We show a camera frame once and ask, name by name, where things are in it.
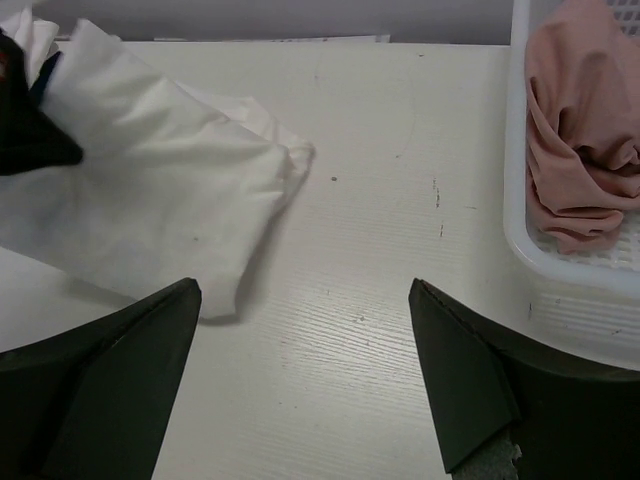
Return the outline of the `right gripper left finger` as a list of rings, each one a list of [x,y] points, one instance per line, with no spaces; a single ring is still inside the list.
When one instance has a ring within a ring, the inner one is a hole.
[[[152,477],[201,308],[182,279],[1,355],[4,479]]]

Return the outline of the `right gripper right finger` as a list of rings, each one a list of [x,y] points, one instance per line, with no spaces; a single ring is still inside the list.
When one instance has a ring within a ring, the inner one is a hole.
[[[639,375],[571,355],[415,280],[412,327],[455,479],[635,479]]]

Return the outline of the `white printed t shirt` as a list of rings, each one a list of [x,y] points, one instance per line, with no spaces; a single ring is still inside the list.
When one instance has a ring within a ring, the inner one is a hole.
[[[2,180],[2,246],[135,299],[190,277],[203,317],[233,314],[313,145],[251,98],[173,81],[87,20],[53,71],[43,111],[84,157]]]

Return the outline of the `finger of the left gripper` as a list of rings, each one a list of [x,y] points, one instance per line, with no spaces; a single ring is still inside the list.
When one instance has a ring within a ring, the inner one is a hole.
[[[82,162],[83,150],[39,108],[30,93],[25,55],[1,36],[1,174],[11,176]]]

